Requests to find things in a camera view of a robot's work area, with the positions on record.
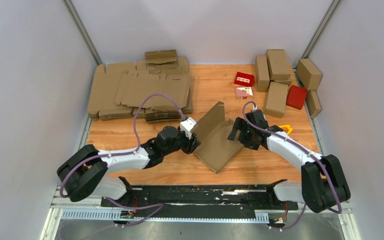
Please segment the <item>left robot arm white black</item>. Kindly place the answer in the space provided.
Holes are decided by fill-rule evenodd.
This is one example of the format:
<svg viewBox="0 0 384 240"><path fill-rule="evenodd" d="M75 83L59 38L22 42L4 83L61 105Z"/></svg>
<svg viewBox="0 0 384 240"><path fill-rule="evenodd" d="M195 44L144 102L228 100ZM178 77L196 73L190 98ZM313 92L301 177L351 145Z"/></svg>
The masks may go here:
<svg viewBox="0 0 384 240"><path fill-rule="evenodd" d="M163 162L164 157L183 151L192 154L201 145L195 133L180 127L166 126L156 137L138 148L98 150L93 144L81 147L56 171L61 180L60 196L79 202L89 196L107 197L120 206L129 206L133 193L126 179L107 178L110 173L131 169L149 169Z"/></svg>

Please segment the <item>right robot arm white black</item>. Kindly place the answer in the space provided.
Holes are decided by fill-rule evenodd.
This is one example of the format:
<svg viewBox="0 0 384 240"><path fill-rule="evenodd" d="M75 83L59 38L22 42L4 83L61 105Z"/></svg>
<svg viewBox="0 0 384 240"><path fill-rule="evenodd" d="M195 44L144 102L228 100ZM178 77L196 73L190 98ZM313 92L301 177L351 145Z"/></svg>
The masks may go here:
<svg viewBox="0 0 384 240"><path fill-rule="evenodd" d="M269 126L259 109L237 117L228 140L237 140L245 148L255 151L264 147L284 158L300 172L300 182L279 180L270 185L265 201L272 209L278 209L289 201L305 204L314 213L330 210L340 214L343 211L341 204L351 197L336 156L311 151L289 137L279 126Z"/></svg>

